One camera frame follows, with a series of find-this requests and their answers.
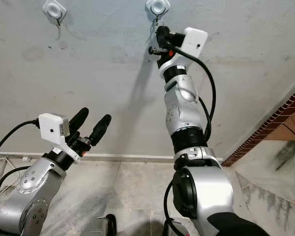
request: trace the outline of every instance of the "metal hook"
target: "metal hook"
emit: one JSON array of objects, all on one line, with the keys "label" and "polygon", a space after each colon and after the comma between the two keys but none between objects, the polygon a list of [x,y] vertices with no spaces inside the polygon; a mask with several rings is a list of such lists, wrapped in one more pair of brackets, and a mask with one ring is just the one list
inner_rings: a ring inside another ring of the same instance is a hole
[{"label": "metal hook", "polygon": [[62,11],[60,11],[60,13],[61,13],[61,15],[56,18],[56,17],[52,16],[49,13],[49,11],[47,11],[47,14],[56,21],[56,26],[57,26],[57,29],[58,29],[58,39],[60,39],[60,29],[61,29],[61,25],[60,25],[60,20],[59,19],[61,19],[62,18],[62,15],[63,15]]},{"label": "metal hook", "polygon": [[155,16],[155,19],[152,22],[151,30],[150,30],[151,32],[153,32],[153,31],[155,31],[155,28],[158,27],[158,21],[160,20],[162,15],[166,12],[166,8],[164,8],[163,12],[161,12],[160,14],[155,14],[152,11],[152,6],[150,7],[150,10],[151,10],[152,14]]}]

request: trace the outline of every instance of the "silver arm segment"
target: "silver arm segment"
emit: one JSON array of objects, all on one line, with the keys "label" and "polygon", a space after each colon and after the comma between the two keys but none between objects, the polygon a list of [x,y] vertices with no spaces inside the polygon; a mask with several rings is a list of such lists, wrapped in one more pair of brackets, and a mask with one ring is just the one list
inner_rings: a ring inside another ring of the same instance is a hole
[{"label": "silver arm segment", "polygon": [[197,94],[189,75],[177,75],[166,83],[166,127],[170,135],[184,127],[202,129]]},{"label": "silver arm segment", "polygon": [[65,171],[44,157],[29,167],[0,209],[0,236],[38,236],[65,176]]},{"label": "silver arm segment", "polygon": [[[170,135],[188,129],[201,127],[199,103],[192,79],[189,75],[177,75],[165,85],[166,127]],[[219,212],[233,212],[233,188],[208,147],[194,146],[178,151],[175,161],[185,160],[214,163],[214,166],[185,166],[196,190],[196,218],[192,219],[199,235],[215,236],[219,231],[207,218]]]}]

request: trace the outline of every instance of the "white wall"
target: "white wall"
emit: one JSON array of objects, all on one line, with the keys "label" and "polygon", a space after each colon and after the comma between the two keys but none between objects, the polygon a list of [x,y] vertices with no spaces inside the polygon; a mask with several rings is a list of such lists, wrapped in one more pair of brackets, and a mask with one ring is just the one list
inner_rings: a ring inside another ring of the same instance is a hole
[{"label": "white wall", "polygon": [[[61,38],[42,13],[44,0],[0,0],[0,138],[43,112],[72,116],[90,109],[87,134],[113,116],[94,153],[172,155],[164,124],[164,82],[147,54],[150,21],[144,0],[59,0],[68,14]],[[217,86],[209,142],[226,158],[295,84],[295,1],[171,0],[164,21],[210,35],[201,55]],[[190,69],[210,106],[203,72]],[[26,128],[3,151],[46,151]]]}]

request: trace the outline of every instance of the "floor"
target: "floor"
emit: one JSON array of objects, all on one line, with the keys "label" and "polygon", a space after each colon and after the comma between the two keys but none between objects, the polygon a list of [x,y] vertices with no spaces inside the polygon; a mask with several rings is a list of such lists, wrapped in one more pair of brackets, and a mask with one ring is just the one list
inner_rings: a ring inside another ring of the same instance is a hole
[{"label": "floor", "polygon": [[[16,167],[27,165],[12,159]],[[0,161],[2,175],[3,161]],[[11,167],[6,165],[4,172]],[[224,170],[232,181],[234,210],[253,220],[244,202],[236,174]],[[98,226],[97,217],[113,213],[117,217],[119,236],[160,236],[163,222],[163,195],[173,176],[170,163],[81,161],[67,172],[60,191],[54,197],[42,236],[91,236]],[[8,191],[0,199],[3,202]],[[169,196],[170,215],[181,221],[190,235],[197,236],[191,221],[182,218]]]},{"label": "floor", "polygon": [[295,141],[264,140],[232,168],[251,217],[271,235],[295,236]]}]

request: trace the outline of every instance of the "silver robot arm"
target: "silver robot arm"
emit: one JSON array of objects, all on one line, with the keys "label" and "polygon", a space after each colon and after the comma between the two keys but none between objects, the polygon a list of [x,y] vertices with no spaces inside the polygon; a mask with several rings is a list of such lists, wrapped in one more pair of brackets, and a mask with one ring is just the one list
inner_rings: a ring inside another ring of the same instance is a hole
[{"label": "silver robot arm", "polygon": [[[267,236],[259,226],[234,214],[232,185],[213,150],[207,147],[198,93],[191,76],[186,73],[191,64],[186,57],[199,57],[207,33],[193,28],[186,28],[183,34],[172,33],[168,27],[160,26],[156,38],[162,50],[150,47],[149,52],[161,56],[157,64],[166,83],[166,127],[174,146],[176,170],[166,190],[164,206],[172,185],[175,208],[182,216],[192,220],[199,235],[230,235],[236,229],[237,233],[244,232],[242,235],[247,235],[248,231],[254,236]],[[163,235],[189,235],[164,210],[166,222]]]},{"label": "silver robot arm", "polygon": [[0,236],[38,236],[65,176],[60,166],[44,157],[29,167],[0,210]]},{"label": "silver robot arm", "polygon": [[83,108],[70,122],[59,115],[39,116],[41,137],[53,143],[55,148],[24,172],[1,207],[0,236],[40,234],[50,202],[58,192],[66,170],[100,141],[111,121],[111,116],[105,115],[91,135],[82,138],[78,129],[88,113],[88,109]]}]

